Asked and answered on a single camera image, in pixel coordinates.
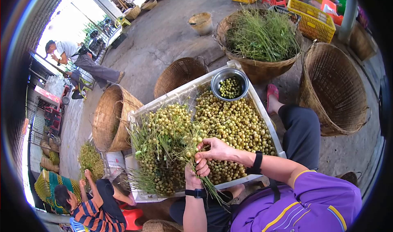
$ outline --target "small bucket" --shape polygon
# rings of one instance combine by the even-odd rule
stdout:
[[[211,21],[210,13],[193,15],[188,20],[188,24],[199,34],[199,36],[208,35],[213,31],[213,22]]]

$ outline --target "purple shirt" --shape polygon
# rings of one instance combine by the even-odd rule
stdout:
[[[304,171],[294,187],[278,186],[276,203],[270,188],[249,197],[234,213],[231,232],[344,232],[361,209],[360,190],[336,177]]]

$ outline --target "shoe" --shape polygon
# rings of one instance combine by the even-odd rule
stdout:
[[[111,86],[112,85],[112,83],[111,82],[107,82],[106,83],[106,86],[102,89],[103,91],[105,91],[109,86]]]
[[[117,79],[116,83],[120,83],[120,81],[123,79],[125,75],[125,72],[120,72],[119,78]]]

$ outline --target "dark hair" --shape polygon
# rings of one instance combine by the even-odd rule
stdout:
[[[48,54],[49,46],[51,46],[51,44],[54,44],[54,43],[55,43],[55,41],[53,41],[53,40],[49,40],[49,42],[46,43],[46,45],[45,45],[46,54]]]
[[[71,205],[67,202],[71,197],[65,185],[57,185],[55,187],[55,200],[58,206],[62,206],[66,210],[71,210]]]

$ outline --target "blue plastic stool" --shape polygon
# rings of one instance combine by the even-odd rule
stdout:
[[[70,217],[70,224],[74,232],[89,232],[89,229],[87,229],[83,224],[75,221],[74,217]]]

